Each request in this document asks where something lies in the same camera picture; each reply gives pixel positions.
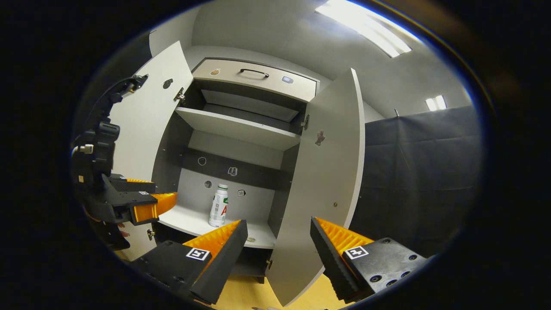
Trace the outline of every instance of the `white shelf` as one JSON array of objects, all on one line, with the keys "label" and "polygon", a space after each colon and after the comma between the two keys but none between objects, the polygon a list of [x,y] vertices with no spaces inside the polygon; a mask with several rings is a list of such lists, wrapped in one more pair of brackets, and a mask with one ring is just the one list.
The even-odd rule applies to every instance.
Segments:
[{"label": "white shelf", "polygon": [[[208,223],[208,215],[176,205],[159,216],[159,223],[177,229],[179,231],[201,236],[216,229]],[[256,239],[254,242],[245,242],[249,248],[273,249],[276,238],[268,223],[252,223],[247,221],[249,237]]]},{"label": "white shelf", "polygon": [[256,122],[188,108],[176,108],[175,111],[195,130],[251,142],[280,151],[285,151],[300,143],[299,135]]}]

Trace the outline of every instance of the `bottle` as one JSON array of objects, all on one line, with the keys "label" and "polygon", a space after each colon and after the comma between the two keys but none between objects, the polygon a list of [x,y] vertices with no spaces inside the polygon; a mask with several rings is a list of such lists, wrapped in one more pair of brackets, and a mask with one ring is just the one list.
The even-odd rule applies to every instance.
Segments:
[{"label": "bottle", "polygon": [[228,186],[224,184],[218,184],[216,194],[212,201],[212,208],[210,209],[210,217],[208,223],[214,227],[220,227],[224,225],[226,219],[226,212],[228,210]]}]

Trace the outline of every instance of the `cabinet door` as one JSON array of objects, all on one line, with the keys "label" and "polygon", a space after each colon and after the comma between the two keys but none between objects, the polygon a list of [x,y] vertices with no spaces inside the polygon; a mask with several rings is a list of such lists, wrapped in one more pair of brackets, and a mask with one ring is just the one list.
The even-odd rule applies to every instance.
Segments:
[{"label": "cabinet door", "polygon": [[[354,69],[348,69],[308,103],[287,207],[266,270],[284,306],[295,301],[322,274],[323,264],[310,238],[317,216],[348,228],[364,167],[364,109]],[[318,138],[323,131],[325,139]]]},{"label": "cabinet door", "polygon": [[[153,164],[166,124],[176,108],[173,99],[193,81],[191,71],[183,56],[180,42],[167,47],[136,72],[149,75],[143,87],[125,97],[111,109],[111,122],[121,127],[117,139],[113,172],[126,178],[151,181]],[[172,79],[169,88],[163,83]],[[125,223],[124,231],[130,248],[123,250],[129,260],[134,260],[155,247],[155,241],[147,237],[151,224],[133,227]]]}]

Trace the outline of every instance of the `ceiling light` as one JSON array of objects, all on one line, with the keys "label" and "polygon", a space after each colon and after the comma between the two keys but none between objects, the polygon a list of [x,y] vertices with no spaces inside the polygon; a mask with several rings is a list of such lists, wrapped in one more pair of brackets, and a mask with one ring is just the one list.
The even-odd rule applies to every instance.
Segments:
[{"label": "ceiling light", "polygon": [[391,22],[390,20],[370,11],[362,6],[345,0],[329,0],[316,8],[316,12],[323,14],[364,36],[382,49],[390,57],[396,57],[412,49],[395,35],[389,28],[394,28],[410,37],[412,34]]},{"label": "ceiling light", "polygon": [[429,110],[436,111],[436,110],[444,110],[446,109],[446,102],[444,101],[444,97],[442,95],[436,96],[434,98],[429,98],[425,100],[426,105],[429,107]]}]

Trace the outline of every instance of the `white wall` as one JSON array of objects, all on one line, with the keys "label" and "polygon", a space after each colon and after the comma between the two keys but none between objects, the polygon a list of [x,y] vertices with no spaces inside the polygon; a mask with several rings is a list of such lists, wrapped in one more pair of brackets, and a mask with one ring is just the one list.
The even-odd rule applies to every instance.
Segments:
[{"label": "white wall", "polygon": [[191,46],[193,25],[201,6],[187,10],[172,19],[160,24],[149,34],[149,49],[155,57],[172,43],[180,41],[182,51]]},{"label": "white wall", "polygon": [[[319,73],[316,73],[312,70],[309,70],[305,67],[299,66],[296,63],[270,56],[267,54],[254,52],[250,50],[236,49],[234,47],[225,47],[225,46],[191,46],[184,50],[183,54],[186,56],[186,61],[190,69],[195,68],[197,64],[205,57],[226,57],[226,58],[237,58],[243,60],[257,61],[266,63],[271,66],[277,66],[292,71],[297,71],[307,76],[316,78],[320,80],[320,89],[325,88],[331,80],[322,76]],[[381,120],[384,117],[375,111],[371,106],[369,106],[364,101],[364,116],[365,122],[371,122],[376,120]]]}]

